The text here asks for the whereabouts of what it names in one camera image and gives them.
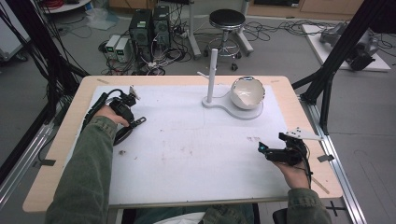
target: power supply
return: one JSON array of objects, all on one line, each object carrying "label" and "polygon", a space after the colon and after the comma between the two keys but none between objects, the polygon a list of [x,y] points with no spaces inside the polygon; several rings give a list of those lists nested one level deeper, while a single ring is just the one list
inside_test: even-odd
[{"label": "power supply", "polygon": [[116,53],[120,63],[128,63],[132,58],[132,49],[128,38],[120,38],[119,43],[116,46]]},{"label": "power supply", "polygon": [[108,59],[114,59],[117,60],[117,53],[116,53],[116,46],[119,43],[121,36],[120,35],[113,35],[111,38],[108,40],[106,44],[106,52],[107,52],[107,58]]}]

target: white base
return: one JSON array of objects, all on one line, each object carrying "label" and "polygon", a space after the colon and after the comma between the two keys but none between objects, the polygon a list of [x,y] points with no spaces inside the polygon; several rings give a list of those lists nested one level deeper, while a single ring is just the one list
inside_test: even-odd
[{"label": "white base", "polygon": [[[332,51],[332,47],[328,43],[320,43],[319,40],[321,29],[319,27],[313,25],[303,25],[303,29],[306,33],[309,34],[317,33],[316,35],[307,35],[307,38],[309,44],[312,46],[315,53],[317,54],[320,63],[323,64],[326,61],[327,57],[329,57],[329,54]],[[375,61],[367,65],[367,67],[365,67],[363,71],[388,72],[388,70],[390,70],[390,67],[377,54],[374,54],[373,58],[375,59]],[[352,70],[352,68],[346,62],[343,62],[341,64],[340,69]]]},{"label": "white base", "polygon": [[64,11],[69,11],[76,9],[78,7],[83,7],[86,4],[91,2],[91,0],[80,0],[78,4],[64,4],[63,6],[55,9],[50,9],[49,11],[47,9],[44,10],[44,13],[58,13],[58,12],[64,12]]},{"label": "white base", "polygon": [[254,109],[249,109],[249,110],[241,109],[238,106],[236,106],[231,100],[230,92],[227,92],[225,95],[221,97],[213,97],[211,103],[207,101],[207,96],[206,96],[202,100],[202,105],[206,108],[223,109],[227,111],[227,113],[229,113],[234,118],[242,119],[242,120],[255,119],[262,113],[262,101]]}]

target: electronic equipment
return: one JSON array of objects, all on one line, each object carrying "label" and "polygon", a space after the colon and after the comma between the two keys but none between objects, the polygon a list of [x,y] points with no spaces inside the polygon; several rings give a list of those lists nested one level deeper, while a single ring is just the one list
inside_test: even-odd
[{"label": "electronic equipment", "polygon": [[[346,28],[347,24],[345,22],[339,22],[334,28],[323,31],[320,35],[320,43],[329,43],[334,47]],[[366,31],[355,48],[346,56],[346,62],[352,70],[360,71],[375,61],[372,56],[378,50],[378,38]]]},{"label": "electronic equipment", "polygon": [[113,35],[106,43],[106,52],[108,59],[117,60],[117,53],[116,53],[116,46],[119,43],[121,36],[120,35]]},{"label": "electronic equipment", "polygon": [[284,149],[269,148],[264,143],[259,142],[259,152],[264,154],[268,161],[283,162],[289,166],[294,166],[302,161],[305,166],[304,171],[310,188],[311,175],[313,173],[309,166],[307,158],[308,150],[303,139],[322,140],[322,138],[297,128],[295,131],[279,133],[279,139],[285,141],[286,147]]},{"label": "electronic equipment", "polygon": [[293,166],[306,158],[306,146],[303,140],[279,133],[279,139],[286,142],[284,149],[272,149],[259,142],[259,152],[265,155],[268,161],[285,162]]},{"label": "electronic equipment", "polygon": [[156,6],[153,12],[154,35],[157,48],[169,49],[171,47],[169,6]]},{"label": "electronic equipment", "polygon": [[116,138],[114,139],[114,146],[127,138],[131,134],[133,128],[146,121],[145,117],[134,120],[134,114],[131,112],[131,106],[136,104],[136,99],[139,99],[139,97],[137,96],[132,86],[129,89],[128,95],[120,89],[115,89],[113,91],[110,91],[109,93],[103,92],[99,99],[96,101],[96,103],[92,106],[90,111],[88,111],[87,115],[85,115],[81,128],[81,131],[84,130],[85,126],[87,126],[87,124],[93,118],[93,115],[96,114],[96,112],[98,112],[102,108],[102,106],[108,103],[108,96],[110,96],[110,94],[115,91],[120,92],[120,97],[111,98],[109,106],[116,112],[117,115],[126,119],[129,123],[129,126],[123,127],[117,131]]},{"label": "electronic equipment", "polygon": [[153,22],[150,9],[138,8],[134,10],[134,15],[129,25],[134,57],[137,63],[152,62],[153,57],[151,47],[153,46]]},{"label": "electronic equipment", "polygon": [[128,63],[132,59],[132,47],[129,38],[122,37],[116,46],[117,59],[119,63]]}]

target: black frame pole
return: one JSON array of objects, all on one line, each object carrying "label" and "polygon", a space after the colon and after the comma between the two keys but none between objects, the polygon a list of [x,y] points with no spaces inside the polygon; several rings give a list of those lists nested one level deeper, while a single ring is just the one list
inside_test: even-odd
[{"label": "black frame pole", "polygon": [[361,7],[346,27],[340,39],[335,44],[324,64],[319,70],[309,77],[305,77],[291,86],[296,90],[311,82],[307,91],[301,94],[301,100],[315,105],[318,97],[323,92],[322,107],[320,111],[320,127],[325,134],[328,132],[328,116],[332,92],[332,80],[341,64],[349,53],[355,48],[369,26],[383,12],[388,0],[365,0]]},{"label": "black frame pole", "polygon": [[1,19],[5,21],[5,24],[9,25],[8,27],[11,31],[35,59],[35,64],[39,72],[45,77],[49,85],[47,93],[48,103],[0,167],[0,186],[7,179],[10,171],[29,146],[41,125],[43,123],[49,123],[55,116],[56,105],[62,100],[62,97],[70,96],[71,98],[74,96],[79,86],[78,80],[74,75],[80,77],[89,75],[82,69],[69,63],[63,57],[53,42],[49,30],[40,19],[37,14],[38,12],[35,10],[35,6],[30,0],[6,0],[6,2],[26,33],[30,36],[32,43],[42,55],[43,61],[39,62],[35,59],[37,52],[21,37],[12,24],[7,22],[7,16],[0,8]]}]

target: bowl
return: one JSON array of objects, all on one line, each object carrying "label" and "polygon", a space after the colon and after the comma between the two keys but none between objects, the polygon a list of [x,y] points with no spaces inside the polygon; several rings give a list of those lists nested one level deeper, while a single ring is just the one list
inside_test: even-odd
[{"label": "bowl", "polygon": [[240,77],[231,86],[231,100],[241,109],[256,108],[264,96],[264,86],[254,77]]}]

